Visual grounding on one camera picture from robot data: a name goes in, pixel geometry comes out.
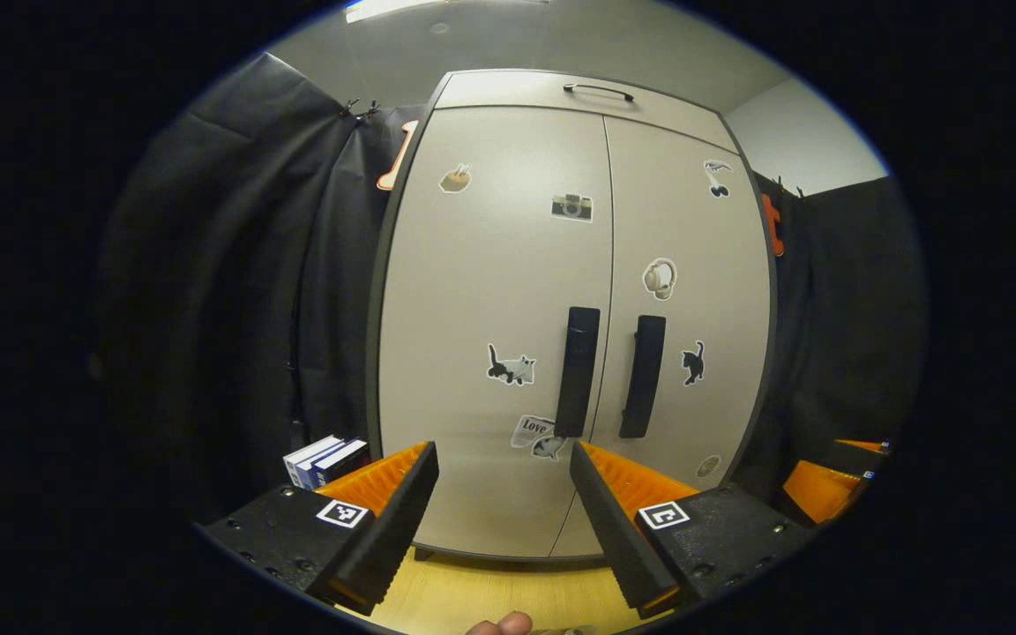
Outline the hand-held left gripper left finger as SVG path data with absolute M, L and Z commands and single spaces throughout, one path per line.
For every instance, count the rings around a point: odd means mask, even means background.
M 422 442 L 328 485 L 278 485 L 200 530 L 258 573 L 369 616 L 412 546 L 439 475 Z

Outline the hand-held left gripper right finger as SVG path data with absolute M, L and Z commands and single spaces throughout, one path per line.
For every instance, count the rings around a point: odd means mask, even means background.
M 626 604 L 642 618 L 733 594 L 813 531 L 735 485 L 698 490 L 576 442 L 570 477 Z

